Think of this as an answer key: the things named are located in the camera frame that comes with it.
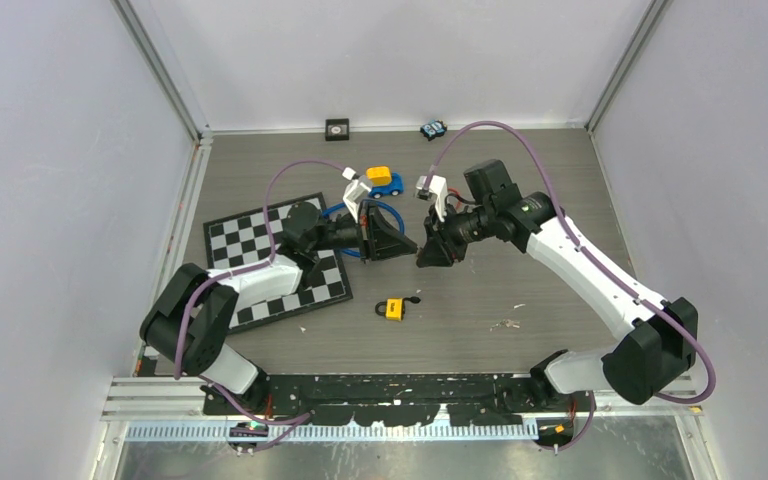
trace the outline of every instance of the small black box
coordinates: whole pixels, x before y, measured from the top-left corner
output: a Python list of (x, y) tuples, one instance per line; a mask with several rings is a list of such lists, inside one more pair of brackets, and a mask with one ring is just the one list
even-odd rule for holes
[(349, 119), (331, 118), (325, 120), (325, 141), (334, 142), (337, 140), (349, 139)]

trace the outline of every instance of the small toy car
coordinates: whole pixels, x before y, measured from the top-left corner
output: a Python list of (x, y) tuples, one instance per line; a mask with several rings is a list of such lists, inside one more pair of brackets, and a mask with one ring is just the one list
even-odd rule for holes
[(446, 134), (446, 130), (448, 130), (449, 127), (446, 126), (445, 123), (443, 123), (442, 120), (434, 120), (433, 122), (428, 122), (425, 125), (421, 126), (419, 128), (419, 131), (425, 135), (425, 138), (428, 139), (430, 142), (431, 140), (434, 140), (437, 137), (442, 137)]
[(402, 183), (402, 176), (398, 173), (391, 173), (390, 183), (387, 185), (381, 185), (379, 187), (373, 187), (369, 192), (369, 196), (372, 198), (381, 198), (384, 195), (401, 195), (405, 193), (405, 185)]

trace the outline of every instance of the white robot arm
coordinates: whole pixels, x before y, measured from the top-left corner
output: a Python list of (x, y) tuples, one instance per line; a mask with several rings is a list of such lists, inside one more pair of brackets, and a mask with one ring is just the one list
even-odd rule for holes
[[(390, 225), (376, 204), (362, 201), (369, 192), (368, 179), (350, 169), (344, 175), (350, 184), (343, 199), (351, 215), (325, 219), (313, 204), (301, 202), (291, 207), (283, 221), (282, 244), (272, 262), (262, 268), (234, 274), (205, 271), (193, 264), (181, 266), (143, 321), (142, 339), (169, 359), (182, 348), (181, 367), (187, 375), (208, 378), (237, 395), (263, 393), (251, 390), (258, 390), (252, 386), (265, 373), (225, 345), (236, 312), (306, 287), (306, 278), (320, 269), (320, 250), (357, 248), (364, 262), (417, 251), (417, 245)], [(190, 315), (185, 342), (179, 346), (185, 306), (198, 288), (204, 289), (200, 308)]]
[[(429, 191), (418, 195), (436, 198), (425, 219), (428, 240), (417, 256), (417, 266), (451, 266), (463, 260), (469, 243), (485, 238), (511, 242), (563, 279), (593, 308), (618, 341), (590, 352), (556, 352), (533, 368), (532, 377), (544, 383), (545, 396), (613, 389), (629, 402), (642, 404), (693, 365), (695, 351), (643, 304), (661, 306), (695, 336), (697, 312), (690, 302), (683, 298), (667, 302), (640, 285), (587, 240), (569, 217), (564, 217), (579, 245), (570, 241), (570, 233), (557, 218), (550, 199), (539, 192), (523, 198), (501, 161), (476, 165), (464, 176), (476, 203), (471, 211), (457, 212), (445, 203), (441, 207), (439, 200), (445, 199), (446, 181), (436, 176)], [(417, 188), (423, 185), (424, 179)], [(442, 218), (441, 209), (445, 209)], [(638, 296), (618, 287), (586, 257), (583, 249), (596, 257), (609, 274), (632, 285)]]

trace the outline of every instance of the black and white checkered board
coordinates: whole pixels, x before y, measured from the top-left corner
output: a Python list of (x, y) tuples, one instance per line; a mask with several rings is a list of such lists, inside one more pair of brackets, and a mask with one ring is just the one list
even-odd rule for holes
[[(283, 232), (281, 220), (287, 217), (291, 206), (302, 201), (310, 202), (320, 210), (325, 208), (322, 193), (270, 205), (270, 226), (279, 245)], [(269, 256), (269, 238), (260, 208), (205, 223), (204, 239), (210, 268), (239, 267)], [(340, 254), (334, 250), (321, 250), (319, 258), (323, 261), (322, 273), (308, 279), (310, 288), (237, 312), (236, 318), (231, 320), (230, 331), (249, 330), (351, 299), (352, 290)]]

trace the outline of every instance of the blue rope loop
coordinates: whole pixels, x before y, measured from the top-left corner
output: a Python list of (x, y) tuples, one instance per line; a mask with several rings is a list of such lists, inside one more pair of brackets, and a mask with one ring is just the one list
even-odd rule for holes
[[(397, 212), (395, 208), (391, 207), (390, 205), (387, 205), (384, 202), (379, 202), (378, 200), (364, 200), (364, 201), (365, 202), (372, 202), (372, 203), (378, 205), (379, 207), (383, 208), (384, 210), (387, 210), (388, 212), (390, 212), (390, 214), (392, 214), (393, 217), (396, 218), (396, 222), (399, 224), (399, 231), (401, 233), (405, 233), (405, 221), (402, 220), (402, 216), (399, 215), (399, 212)], [(337, 210), (342, 210), (344, 208), (346, 208), (346, 204), (343, 203), (343, 202), (340, 202), (337, 205), (334, 205), (333, 207), (326, 208), (322, 212), (322, 216), (325, 217), (325, 218), (328, 218), (328, 215), (331, 215), (332, 213), (336, 212)], [(352, 250), (352, 249), (349, 249), (349, 248), (343, 248), (340, 251), (343, 252), (344, 254), (350, 256), (350, 257), (360, 258), (360, 252), (357, 251), (357, 250)]]

